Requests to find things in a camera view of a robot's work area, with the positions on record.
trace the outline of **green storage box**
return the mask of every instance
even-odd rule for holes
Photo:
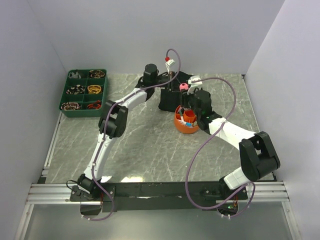
[[[90,71],[100,70],[105,73],[104,77],[92,78]],[[81,76],[81,78],[70,78],[71,73],[76,73]],[[74,85],[81,85],[84,87],[84,93],[82,94],[66,94],[67,90]],[[89,94],[88,86],[99,85],[102,88],[102,92],[99,94]],[[107,71],[105,69],[86,69],[86,70],[71,70],[68,72],[68,76],[65,81],[63,94],[61,97],[59,109],[68,118],[86,118],[86,117],[100,117],[103,110],[103,106],[107,100],[107,87],[108,87],[108,77]],[[100,100],[101,107],[99,109],[87,109],[89,104]],[[63,103],[78,103],[81,107],[78,110],[62,110],[61,106]]]

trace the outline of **gray floor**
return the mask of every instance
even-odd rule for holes
[[[221,219],[200,209],[119,211],[88,222],[78,205],[35,205],[26,240],[292,240],[281,202],[253,202]]]
[[[259,131],[245,83],[240,74],[201,74],[201,78],[219,76],[236,90],[237,105],[229,121],[244,129]],[[111,100],[131,92],[139,75],[113,74],[109,77]],[[211,93],[213,109],[226,116],[233,104],[229,87],[219,80],[204,82]],[[160,90],[147,102],[129,113],[126,132],[115,143],[104,176],[110,181],[167,182],[184,181],[187,165],[199,146],[209,137],[199,130],[182,134],[173,124],[174,114],[158,109]],[[83,173],[97,144],[99,118],[62,117],[46,183],[65,183]],[[191,181],[215,181],[240,166],[239,152],[219,138],[210,141],[198,154],[191,170]],[[264,178],[273,180],[270,174]]]

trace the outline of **gray marble surface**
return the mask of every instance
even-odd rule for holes
[[[240,74],[201,74],[201,78],[222,77],[236,90],[237,105],[229,121],[244,129],[259,131],[245,83]],[[108,98],[118,100],[131,92],[137,74],[109,74]],[[233,94],[225,83],[208,80],[203,89],[211,93],[212,107],[226,116]],[[112,182],[184,181],[187,166],[209,135],[199,130],[182,134],[174,126],[172,112],[158,109],[160,89],[128,115],[126,131],[113,146],[103,170]],[[62,117],[46,183],[76,180],[89,163],[97,144],[99,118]],[[216,181],[240,166],[237,149],[215,137],[198,154],[190,181]],[[264,178],[272,180],[270,174]]]

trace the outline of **pink object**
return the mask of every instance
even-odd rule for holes
[[[188,89],[189,89],[189,86],[188,86],[188,84],[186,84],[186,83],[181,83],[180,86],[179,86],[179,89],[180,89],[180,92],[181,92],[181,90],[183,90],[183,89],[188,90]]]

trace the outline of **white wall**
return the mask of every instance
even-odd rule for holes
[[[165,70],[168,48],[193,73],[245,74],[284,0],[28,0],[63,65]]]
[[[286,0],[245,77],[304,240],[320,239],[320,1]]]
[[[0,233],[14,238],[57,122],[66,72],[25,0],[0,7]]]

